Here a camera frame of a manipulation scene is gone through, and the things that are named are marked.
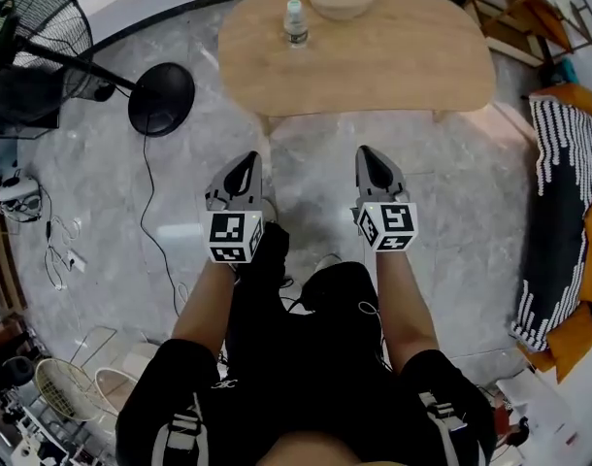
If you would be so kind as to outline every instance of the wooden table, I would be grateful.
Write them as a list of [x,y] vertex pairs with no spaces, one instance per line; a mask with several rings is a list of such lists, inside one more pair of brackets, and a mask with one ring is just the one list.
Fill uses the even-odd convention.
[[483,35],[448,0],[376,0],[362,16],[334,21],[301,0],[307,46],[283,36],[288,0],[244,0],[218,35],[229,95],[268,117],[371,110],[474,111],[488,103],[495,73]]

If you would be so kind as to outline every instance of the human arm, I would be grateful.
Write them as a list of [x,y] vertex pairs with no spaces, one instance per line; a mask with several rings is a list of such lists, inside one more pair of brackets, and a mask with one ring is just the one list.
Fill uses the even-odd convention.
[[[437,402],[450,403],[489,460],[497,437],[490,405],[439,351],[430,311],[406,254],[378,253],[377,268],[380,320],[393,371],[401,374],[412,393],[430,392]],[[462,449],[456,448],[456,453],[465,456]]]
[[439,343],[406,254],[377,253],[376,265],[382,333],[393,370],[399,374],[411,357],[437,350]]
[[171,340],[149,363],[116,425],[121,466],[149,466],[160,429],[193,403],[193,392],[218,381],[216,359],[227,330],[235,275],[206,263]]
[[206,262],[171,338],[195,342],[218,359],[227,332],[235,279],[227,264]]

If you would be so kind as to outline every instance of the water bottle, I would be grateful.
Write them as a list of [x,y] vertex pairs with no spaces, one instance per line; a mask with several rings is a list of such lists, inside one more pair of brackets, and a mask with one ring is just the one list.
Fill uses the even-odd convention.
[[285,19],[283,20],[283,27],[285,28],[285,36],[292,48],[298,49],[307,44],[309,38],[309,29],[307,28],[307,20],[305,18],[305,11],[300,0],[290,0],[287,2],[287,11],[285,12]]

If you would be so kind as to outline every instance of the black round fan base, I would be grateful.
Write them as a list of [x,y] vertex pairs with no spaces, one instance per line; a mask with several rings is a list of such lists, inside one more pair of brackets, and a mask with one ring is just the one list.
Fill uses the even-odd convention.
[[146,71],[130,93],[128,115],[134,129],[150,137],[173,132],[195,99],[195,82],[179,64],[166,62]]

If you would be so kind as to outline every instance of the table leg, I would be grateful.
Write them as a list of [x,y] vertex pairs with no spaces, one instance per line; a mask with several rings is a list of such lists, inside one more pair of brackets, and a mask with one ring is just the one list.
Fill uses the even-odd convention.
[[261,126],[261,132],[270,137],[271,133],[273,132],[273,126],[270,123],[270,118],[268,116],[264,116],[263,114],[254,113],[255,117],[257,117],[257,121]]
[[448,111],[432,111],[432,120],[437,124],[443,122],[443,119],[449,114]]

